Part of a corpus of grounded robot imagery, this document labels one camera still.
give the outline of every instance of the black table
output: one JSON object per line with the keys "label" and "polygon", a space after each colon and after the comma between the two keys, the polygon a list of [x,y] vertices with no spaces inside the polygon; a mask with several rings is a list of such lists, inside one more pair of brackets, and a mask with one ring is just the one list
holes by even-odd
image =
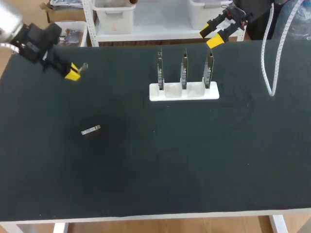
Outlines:
{"label": "black table", "polygon": [[[270,77],[277,45],[266,46]],[[160,48],[165,82],[179,80],[185,47],[188,81],[200,81],[205,44],[60,49],[88,62],[77,83],[12,56],[0,81],[0,222],[311,208],[311,43],[285,43],[273,98],[260,46],[215,49],[220,98],[199,101],[150,102],[149,84]]]}

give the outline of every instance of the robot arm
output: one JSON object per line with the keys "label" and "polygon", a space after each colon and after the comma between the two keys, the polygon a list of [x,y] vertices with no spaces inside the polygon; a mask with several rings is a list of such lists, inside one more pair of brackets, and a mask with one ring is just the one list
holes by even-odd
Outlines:
{"label": "robot arm", "polygon": [[207,22],[204,29],[200,31],[202,38],[215,31],[217,26],[222,23],[226,18],[233,19],[235,23],[231,23],[229,27],[220,30],[217,34],[207,41],[207,45],[212,49],[229,40],[232,35],[239,28],[244,30],[244,27],[262,16],[270,10],[271,4],[283,4],[287,0],[233,0],[233,2],[223,10],[223,13],[215,19]]}
{"label": "robot arm", "polygon": [[32,63],[39,62],[43,70],[52,67],[65,79],[77,81],[86,65],[78,69],[56,53],[53,47],[61,32],[56,24],[50,24],[44,30],[34,24],[24,24],[21,13],[0,0],[0,46],[14,50]]}

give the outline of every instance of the white holder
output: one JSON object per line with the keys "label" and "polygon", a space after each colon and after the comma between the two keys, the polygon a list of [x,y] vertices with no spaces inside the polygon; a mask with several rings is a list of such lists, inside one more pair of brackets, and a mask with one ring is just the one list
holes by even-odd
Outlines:
{"label": "white holder", "polygon": [[187,82],[187,89],[183,90],[181,83],[165,83],[164,90],[159,89],[157,83],[149,85],[150,101],[172,100],[217,100],[219,92],[216,82],[211,82],[209,89],[202,82]]}

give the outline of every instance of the white storage bin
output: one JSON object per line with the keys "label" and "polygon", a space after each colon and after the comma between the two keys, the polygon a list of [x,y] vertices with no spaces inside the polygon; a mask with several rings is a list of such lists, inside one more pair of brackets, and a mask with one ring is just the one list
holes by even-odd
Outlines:
{"label": "white storage bin", "polygon": [[76,30],[83,33],[80,47],[87,47],[86,37],[87,37],[87,24],[83,21],[63,21],[55,22],[59,27],[62,28],[61,36],[66,35],[66,29]]}
{"label": "white storage bin", "polygon": [[93,0],[93,10],[97,12],[104,34],[129,34],[134,26],[134,9],[128,7],[104,7],[105,0]]}
{"label": "white storage bin", "polygon": [[206,22],[222,14],[222,5],[229,5],[232,1],[219,0],[188,0],[189,17],[191,26],[195,30],[201,30],[206,26]]}

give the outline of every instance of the white cable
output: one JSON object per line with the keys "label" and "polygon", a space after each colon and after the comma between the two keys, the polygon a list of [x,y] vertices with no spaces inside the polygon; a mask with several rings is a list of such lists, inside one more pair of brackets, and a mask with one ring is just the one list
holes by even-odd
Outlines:
{"label": "white cable", "polygon": [[0,48],[8,48],[14,52],[19,53],[19,48],[9,43],[0,43]]}
{"label": "white cable", "polygon": [[299,8],[299,6],[301,5],[301,3],[303,2],[304,0],[298,0],[297,3],[295,4],[287,22],[286,22],[286,25],[285,25],[285,28],[283,30],[283,33],[282,33],[282,36],[281,36],[281,40],[280,40],[280,43],[278,45],[278,49],[277,49],[277,52],[276,52],[276,66],[275,66],[275,70],[274,70],[274,78],[273,78],[273,84],[272,84],[272,90],[271,90],[271,87],[270,87],[270,84],[269,84],[269,81],[268,81],[268,77],[267,77],[267,74],[266,74],[266,70],[265,70],[265,67],[264,67],[264,50],[265,50],[265,46],[266,46],[266,41],[267,41],[267,36],[268,36],[268,32],[270,30],[270,26],[271,26],[271,22],[272,22],[272,18],[273,18],[273,13],[274,13],[274,6],[273,6],[273,3],[272,3],[272,7],[271,7],[271,10],[270,10],[270,16],[269,16],[269,21],[268,21],[268,25],[267,25],[267,28],[266,28],[266,31],[264,33],[264,37],[263,37],[263,41],[262,41],[262,46],[261,46],[261,70],[262,70],[262,75],[263,75],[263,78],[264,78],[264,81],[266,83],[266,86],[267,86],[267,89],[268,89],[268,92],[269,92],[269,95],[270,96],[274,96],[275,93],[276,93],[276,84],[277,84],[277,78],[278,78],[278,69],[279,69],[279,65],[280,65],[280,59],[281,59],[281,54],[282,54],[282,49],[283,49],[283,45],[284,45],[284,41],[285,41],[285,38],[286,38],[286,35],[287,35],[287,32],[290,28],[290,25],[292,23],[292,20]]}

